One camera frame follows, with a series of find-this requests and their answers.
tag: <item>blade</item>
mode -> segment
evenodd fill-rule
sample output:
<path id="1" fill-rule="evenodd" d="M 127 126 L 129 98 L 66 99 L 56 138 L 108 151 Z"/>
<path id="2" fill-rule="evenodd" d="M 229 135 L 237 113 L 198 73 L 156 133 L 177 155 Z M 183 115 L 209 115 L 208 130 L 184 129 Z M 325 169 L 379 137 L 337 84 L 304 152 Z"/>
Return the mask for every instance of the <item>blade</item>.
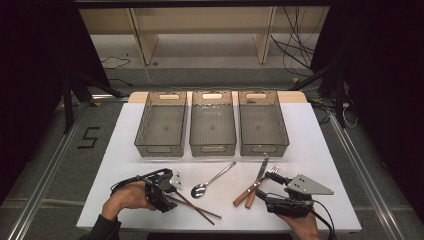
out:
<path id="1" fill-rule="evenodd" d="M 256 177 L 256 180 L 259 180 L 262 177 L 262 175 L 264 175 L 266 165 L 268 164 L 268 160 L 269 160 L 269 157 L 265 157 L 264 161 L 262 162 L 261 169 L 259 170 L 258 176 Z"/>
<path id="2" fill-rule="evenodd" d="M 174 176 L 172 176 L 172 178 L 169 180 L 169 183 L 176 187 L 178 190 L 182 191 L 183 190 L 183 186 L 181 184 L 181 179 L 180 179 L 180 170 L 178 170 L 178 173 L 175 174 Z"/>

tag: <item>white table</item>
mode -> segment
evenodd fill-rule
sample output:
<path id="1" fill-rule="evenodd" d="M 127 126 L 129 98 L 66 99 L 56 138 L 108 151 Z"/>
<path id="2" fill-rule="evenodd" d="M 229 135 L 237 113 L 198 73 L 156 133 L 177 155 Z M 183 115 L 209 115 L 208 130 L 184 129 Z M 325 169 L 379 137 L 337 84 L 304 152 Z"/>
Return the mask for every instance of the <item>white table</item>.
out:
<path id="1" fill-rule="evenodd" d="M 191 94 L 188 94 L 191 106 Z M 244 202 L 235 207 L 232 202 L 249 187 L 260 168 L 262 158 L 240 156 L 239 139 L 236 154 L 232 157 L 192 157 L 189 145 L 190 113 L 188 108 L 187 133 L 184 156 L 180 158 L 143 158 L 134 146 L 134 139 L 142 117 L 144 104 L 124 104 L 109 146 L 104 155 L 96 179 L 88 195 L 77 227 L 90 229 L 94 226 L 102 204 L 110 195 L 110 187 L 127 178 L 143 175 L 162 168 L 169 168 L 176 173 L 181 171 L 183 191 L 180 191 L 194 205 L 222 216 L 211 217 L 215 225 L 206 221 L 193 209 L 179 204 L 173 210 L 161 213 L 145 209 L 123 210 L 119 214 L 121 228 L 147 232 L 256 232 L 277 233 L 290 232 L 290 227 L 276 215 L 270 214 L 262 200 L 256 198 L 250 210 Z M 293 178 L 301 173 L 332 189 L 335 194 L 313 196 L 329 210 L 338 233 L 358 232 L 361 226 L 349 201 L 340 176 L 334 165 L 315 114 L 308 103 L 282 103 L 290 145 L 284 156 L 271 158 L 268 168 L 280 165 L 279 174 Z M 238 103 L 234 98 L 236 131 L 238 132 Z M 193 199 L 190 191 L 196 184 L 205 183 L 220 172 L 230 162 L 237 164 L 227 173 L 208 186 L 205 195 Z M 264 192 L 284 195 L 283 187 L 271 180 L 261 185 Z M 325 210 L 315 204 L 315 210 L 330 222 Z M 327 227 L 318 221 L 321 231 Z"/>

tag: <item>metal spoon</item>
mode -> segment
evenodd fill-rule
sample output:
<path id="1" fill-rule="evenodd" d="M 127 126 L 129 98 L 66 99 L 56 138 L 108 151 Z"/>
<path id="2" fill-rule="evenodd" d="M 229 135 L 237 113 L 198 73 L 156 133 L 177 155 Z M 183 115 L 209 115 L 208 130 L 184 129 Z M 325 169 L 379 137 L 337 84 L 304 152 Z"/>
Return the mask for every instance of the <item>metal spoon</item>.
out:
<path id="1" fill-rule="evenodd" d="M 203 196 L 203 194 L 205 194 L 206 187 L 210 183 L 212 183 L 213 181 L 215 181 L 215 179 L 217 179 L 219 176 L 221 176 L 222 174 L 224 174 L 225 172 L 227 172 L 228 170 L 230 170 L 230 168 L 232 168 L 234 165 L 236 165 L 236 162 L 232 162 L 230 165 L 228 165 L 226 168 L 224 168 L 224 170 L 222 170 L 215 177 L 213 177 L 211 180 L 209 180 L 209 182 L 207 182 L 207 183 L 201 183 L 201 184 L 198 184 L 198 185 L 194 186 L 194 188 L 191 190 L 191 196 L 193 198 L 200 198 L 201 196 Z"/>

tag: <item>transparent bin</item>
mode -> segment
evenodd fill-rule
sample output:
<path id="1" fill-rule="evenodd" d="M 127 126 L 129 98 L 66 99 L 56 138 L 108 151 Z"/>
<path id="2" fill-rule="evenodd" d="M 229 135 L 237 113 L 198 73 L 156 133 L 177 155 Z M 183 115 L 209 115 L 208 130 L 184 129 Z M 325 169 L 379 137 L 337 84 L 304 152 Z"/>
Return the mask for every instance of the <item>transparent bin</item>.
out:
<path id="1" fill-rule="evenodd" d="M 194 91 L 190 126 L 192 155 L 233 156 L 236 143 L 231 91 Z"/>
<path id="2" fill-rule="evenodd" d="M 186 92 L 149 92 L 135 139 L 142 157 L 182 157 Z"/>
<path id="3" fill-rule="evenodd" d="M 240 155 L 282 157 L 289 145 L 276 91 L 239 91 Z"/>

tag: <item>person's arm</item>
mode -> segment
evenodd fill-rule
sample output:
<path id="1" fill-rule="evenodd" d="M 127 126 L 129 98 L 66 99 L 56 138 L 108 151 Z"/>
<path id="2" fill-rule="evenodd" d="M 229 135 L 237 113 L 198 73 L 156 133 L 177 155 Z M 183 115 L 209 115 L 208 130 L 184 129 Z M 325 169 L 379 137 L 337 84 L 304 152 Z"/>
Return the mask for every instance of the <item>person's arm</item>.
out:
<path id="1" fill-rule="evenodd" d="M 113 240 L 119 239 L 118 232 L 121 223 L 118 214 L 124 208 L 146 208 L 151 211 L 156 208 L 147 200 L 143 181 L 133 182 L 115 192 L 104 204 L 102 213 L 91 232 L 81 239 Z"/>
<path id="2" fill-rule="evenodd" d="M 312 213 L 308 213 L 304 218 L 291 218 L 284 215 L 277 216 L 286 221 L 301 240 L 320 239 L 317 221 Z"/>

